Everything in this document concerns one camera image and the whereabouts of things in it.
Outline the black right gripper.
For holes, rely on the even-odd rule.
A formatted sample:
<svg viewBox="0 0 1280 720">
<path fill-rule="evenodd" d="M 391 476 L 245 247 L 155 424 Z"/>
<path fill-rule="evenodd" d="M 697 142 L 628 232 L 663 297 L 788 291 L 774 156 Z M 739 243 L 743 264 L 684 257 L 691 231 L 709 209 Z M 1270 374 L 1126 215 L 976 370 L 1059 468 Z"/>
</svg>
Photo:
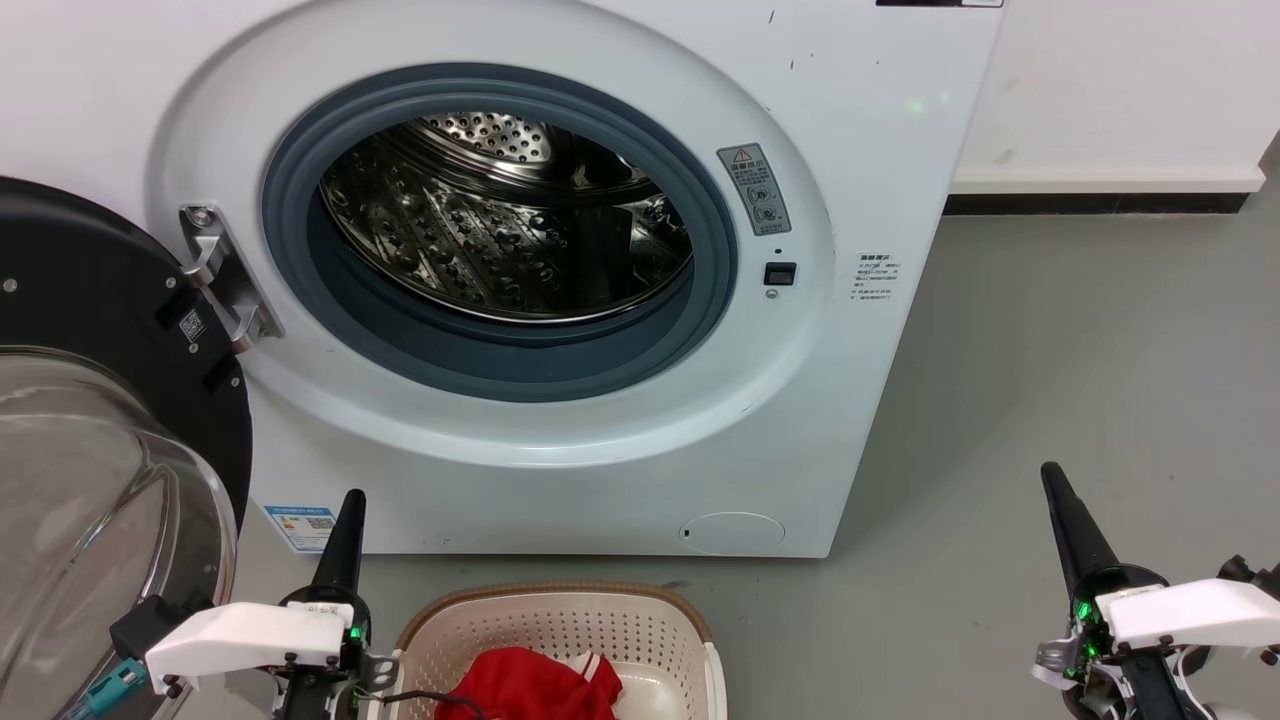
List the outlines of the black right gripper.
<svg viewBox="0 0 1280 720">
<path fill-rule="evenodd" d="M 1059 462 L 1043 462 L 1039 478 L 1070 614 L 1066 635 L 1037 647 L 1033 678 L 1059 691 L 1074 719 L 1202 719 L 1181 675 L 1184 650 L 1171 641 L 1134 650 L 1115 639 L 1103 616 L 1106 594 L 1162 591 L 1169 583 L 1120 565 Z"/>
</svg>

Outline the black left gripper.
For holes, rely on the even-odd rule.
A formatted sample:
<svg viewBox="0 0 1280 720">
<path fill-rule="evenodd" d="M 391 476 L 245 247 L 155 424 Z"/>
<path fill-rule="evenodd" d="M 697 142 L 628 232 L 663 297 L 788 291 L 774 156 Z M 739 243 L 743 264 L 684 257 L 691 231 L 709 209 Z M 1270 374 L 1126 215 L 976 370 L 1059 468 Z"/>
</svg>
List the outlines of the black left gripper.
<svg viewBox="0 0 1280 720">
<path fill-rule="evenodd" d="M 358 594 L 367 497 L 351 489 L 314 573 L 312 585 L 297 589 L 279 605 L 335 619 L 334 641 L 324 637 L 315 652 L 288 651 L 273 675 L 282 683 L 275 719 L 357 719 L 362 703 L 397 687 L 401 653 L 376 653 L 372 620 Z"/>
</svg>

